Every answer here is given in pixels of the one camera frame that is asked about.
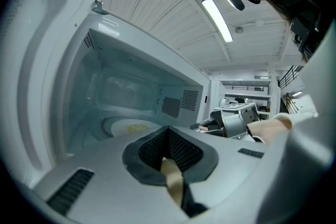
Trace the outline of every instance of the shelf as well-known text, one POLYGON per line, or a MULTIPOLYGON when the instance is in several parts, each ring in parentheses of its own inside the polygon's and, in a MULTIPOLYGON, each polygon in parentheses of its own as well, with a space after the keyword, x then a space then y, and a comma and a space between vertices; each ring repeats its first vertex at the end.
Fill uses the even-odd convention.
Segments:
POLYGON ((263 112, 263 111, 258 111, 258 114, 261 114, 261 115, 271 115, 270 112, 263 112))
POLYGON ((249 99, 257 99, 257 100, 268 100, 271 98, 270 95, 258 94, 258 93, 239 93, 239 92, 227 92, 225 96, 228 97, 240 97, 240 98, 249 98, 249 99))
POLYGON ((272 82, 271 79, 230 79, 221 80, 224 86, 251 86, 251 87, 268 87, 272 82))

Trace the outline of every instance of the vent grille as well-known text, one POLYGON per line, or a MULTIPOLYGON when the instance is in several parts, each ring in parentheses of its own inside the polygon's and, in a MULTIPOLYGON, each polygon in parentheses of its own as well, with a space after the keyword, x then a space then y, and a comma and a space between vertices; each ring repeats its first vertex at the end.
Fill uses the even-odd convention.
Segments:
POLYGON ((84 43, 85 43, 85 45, 87 46, 87 48, 92 47, 93 49, 95 49, 95 48, 94 48, 94 45, 93 45, 93 41, 92 41, 90 32, 88 32, 88 33, 86 34, 86 36, 85 36, 85 38, 84 38, 84 43))
POLYGON ((198 91, 184 90, 181 108, 195 111, 198 91))
POLYGON ((243 153, 245 155, 252 156, 252 157, 256 157, 256 158, 262 158, 264 155, 263 152, 252 151, 246 148, 241 148, 240 150, 238 150, 238 152, 243 153))
POLYGON ((47 201, 47 204, 61 215, 66 215, 86 185, 93 172, 80 169, 47 201))
POLYGON ((3 9, 0 18, 0 44, 3 43, 13 20, 15 19, 19 9, 22 7, 24 0, 8 0, 3 9))

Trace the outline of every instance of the sleeve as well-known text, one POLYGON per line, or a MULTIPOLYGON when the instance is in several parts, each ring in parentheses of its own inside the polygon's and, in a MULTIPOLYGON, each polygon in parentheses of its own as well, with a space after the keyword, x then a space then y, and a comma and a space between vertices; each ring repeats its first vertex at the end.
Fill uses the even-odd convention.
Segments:
POLYGON ((273 119, 276 120, 289 120, 294 126, 295 124, 305 121, 307 119, 310 119, 314 117, 314 114, 312 112, 305 112, 302 114, 286 114, 286 113, 279 113, 273 117, 273 119))

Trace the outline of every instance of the hand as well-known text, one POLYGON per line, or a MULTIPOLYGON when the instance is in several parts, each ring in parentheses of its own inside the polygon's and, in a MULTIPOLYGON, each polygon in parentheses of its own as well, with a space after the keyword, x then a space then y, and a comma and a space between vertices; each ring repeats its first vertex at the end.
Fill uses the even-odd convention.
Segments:
POLYGON ((199 126, 199 130, 205 131, 205 132, 209 131, 208 127, 204 127, 204 126, 199 126))
POLYGON ((256 121, 249 123, 247 126, 251 130, 253 136, 259 136, 267 145, 272 143, 279 133, 288 131, 292 128, 292 124, 289 120, 276 119, 256 121))

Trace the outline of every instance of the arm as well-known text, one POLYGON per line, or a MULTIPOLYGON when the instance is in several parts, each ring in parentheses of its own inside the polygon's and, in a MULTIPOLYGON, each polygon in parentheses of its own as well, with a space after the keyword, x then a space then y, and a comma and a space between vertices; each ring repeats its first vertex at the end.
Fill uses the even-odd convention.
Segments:
POLYGON ((312 118, 313 113, 303 114, 277 114, 273 119, 266 121, 257 121, 248 124, 251 134, 259 136, 262 140, 269 145, 276 136, 281 133, 292 129, 298 122, 312 118))

